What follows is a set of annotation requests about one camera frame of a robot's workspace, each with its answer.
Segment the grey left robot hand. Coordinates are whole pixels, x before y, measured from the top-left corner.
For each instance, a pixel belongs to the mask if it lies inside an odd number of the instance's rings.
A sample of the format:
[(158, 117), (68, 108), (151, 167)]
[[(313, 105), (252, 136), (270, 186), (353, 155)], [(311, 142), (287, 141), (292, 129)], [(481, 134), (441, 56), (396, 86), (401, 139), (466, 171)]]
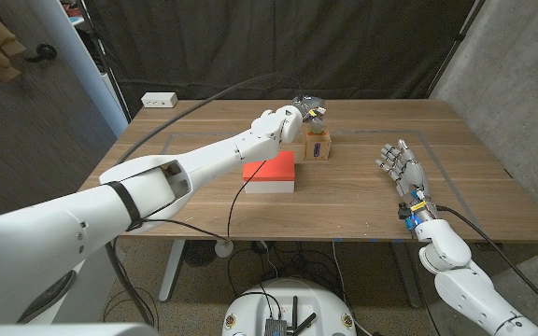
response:
[(292, 99), (292, 104), (296, 106), (303, 117), (303, 123), (308, 123), (311, 133), (322, 133), (325, 130), (325, 124), (323, 121), (326, 108), (323, 99), (309, 96), (300, 95)]

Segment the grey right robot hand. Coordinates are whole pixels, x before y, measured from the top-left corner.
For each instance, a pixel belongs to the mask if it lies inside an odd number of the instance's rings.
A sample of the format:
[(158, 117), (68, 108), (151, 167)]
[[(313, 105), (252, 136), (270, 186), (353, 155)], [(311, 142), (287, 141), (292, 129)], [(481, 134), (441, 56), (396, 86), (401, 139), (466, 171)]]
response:
[(375, 163), (396, 183), (396, 190), (407, 205), (430, 197), (428, 178), (414, 153), (403, 139), (398, 145), (381, 148), (381, 159)]

